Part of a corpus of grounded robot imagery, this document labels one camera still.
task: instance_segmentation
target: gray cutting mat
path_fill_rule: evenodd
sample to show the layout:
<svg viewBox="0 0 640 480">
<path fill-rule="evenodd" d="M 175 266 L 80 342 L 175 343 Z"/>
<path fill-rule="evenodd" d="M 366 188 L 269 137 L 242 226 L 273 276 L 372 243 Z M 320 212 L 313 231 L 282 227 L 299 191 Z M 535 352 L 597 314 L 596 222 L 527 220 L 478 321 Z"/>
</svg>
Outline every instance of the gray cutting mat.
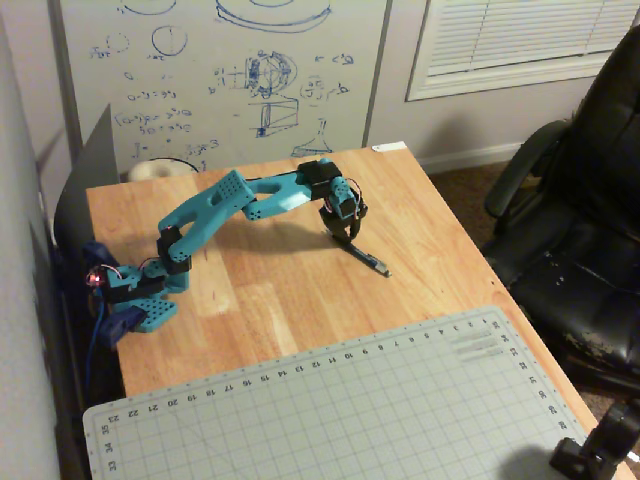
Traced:
<svg viewBox="0 0 640 480">
<path fill-rule="evenodd" d="M 485 307 L 89 409 L 94 479 L 564 478 L 585 435 Z"/>
</svg>

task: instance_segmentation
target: robotic arm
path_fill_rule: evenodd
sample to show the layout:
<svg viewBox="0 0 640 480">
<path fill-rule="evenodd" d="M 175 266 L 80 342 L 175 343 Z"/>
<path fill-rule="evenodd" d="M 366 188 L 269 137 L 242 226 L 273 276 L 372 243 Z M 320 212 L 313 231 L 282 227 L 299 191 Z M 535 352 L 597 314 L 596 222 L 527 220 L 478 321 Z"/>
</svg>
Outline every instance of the robotic arm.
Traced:
<svg viewBox="0 0 640 480">
<path fill-rule="evenodd" d="M 257 194 L 269 197 L 258 200 Z M 320 216 L 327 229 L 349 245 L 360 231 L 367 206 L 361 192 L 349 186 L 328 158 L 303 163 L 292 172 L 251 180 L 232 170 L 188 199 L 158 224 L 157 259 L 140 267 L 103 268 L 90 274 L 89 284 L 100 286 L 105 301 L 112 305 L 112 314 L 100 328 L 102 343 L 114 346 L 129 331 L 152 332 L 171 318 L 178 307 L 162 297 L 189 287 L 192 255 L 233 214 L 242 211 L 255 221 L 317 199 L 324 199 Z M 180 229 L 188 224 L 191 227 L 183 236 Z"/>
</svg>

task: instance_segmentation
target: wooden desk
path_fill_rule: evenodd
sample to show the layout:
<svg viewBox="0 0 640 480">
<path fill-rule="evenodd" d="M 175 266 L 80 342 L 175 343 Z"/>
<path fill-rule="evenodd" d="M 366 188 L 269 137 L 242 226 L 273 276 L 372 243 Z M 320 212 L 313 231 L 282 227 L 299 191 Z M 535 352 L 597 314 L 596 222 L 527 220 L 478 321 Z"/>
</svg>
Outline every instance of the wooden desk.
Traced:
<svg viewBox="0 0 640 480">
<path fill-rule="evenodd" d="M 258 222 L 238 214 L 194 255 L 191 288 L 173 298 L 178 315 L 157 332 L 129 334 L 118 344 L 127 395 L 494 304 L 591 429 L 593 415 L 409 150 L 330 157 L 357 180 L 369 205 L 356 244 L 393 276 L 336 247 L 323 233 L 319 202 Z M 298 163 L 238 170 L 260 177 Z M 97 240 L 122 263 L 155 256 L 158 221 L 228 171 L 89 190 Z M 628 476 L 620 478 L 634 478 L 623 468 Z"/>
</svg>

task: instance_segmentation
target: carpet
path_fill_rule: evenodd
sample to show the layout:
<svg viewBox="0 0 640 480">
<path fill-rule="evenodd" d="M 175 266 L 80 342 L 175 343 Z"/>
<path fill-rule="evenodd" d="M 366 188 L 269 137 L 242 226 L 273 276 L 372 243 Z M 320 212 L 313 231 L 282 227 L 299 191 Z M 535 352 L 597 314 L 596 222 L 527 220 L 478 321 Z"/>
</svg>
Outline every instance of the carpet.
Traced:
<svg viewBox="0 0 640 480">
<path fill-rule="evenodd" d="M 429 175 L 431 182 L 478 248 L 491 239 L 495 223 L 484 210 L 484 199 L 506 165 L 497 163 Z M 614 401 L 606 395 L 590 392 L 581 391 L 580 395 L 598 420 Z M 640 478 L 640 465 L 628 463 L 633 473 Z"/>
</svg>

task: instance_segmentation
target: window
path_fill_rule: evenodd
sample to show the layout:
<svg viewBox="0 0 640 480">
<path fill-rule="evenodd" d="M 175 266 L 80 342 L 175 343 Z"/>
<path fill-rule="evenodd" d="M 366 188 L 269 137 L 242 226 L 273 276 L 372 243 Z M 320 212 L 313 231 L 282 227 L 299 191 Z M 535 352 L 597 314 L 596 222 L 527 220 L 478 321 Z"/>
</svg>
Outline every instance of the window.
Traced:
<svg viewBox="0 0 640 480">
<path fill-rule="evenodd" d="M 596 75 L 639 0 L 431 0 L 408 100 Z"/>
</svg>

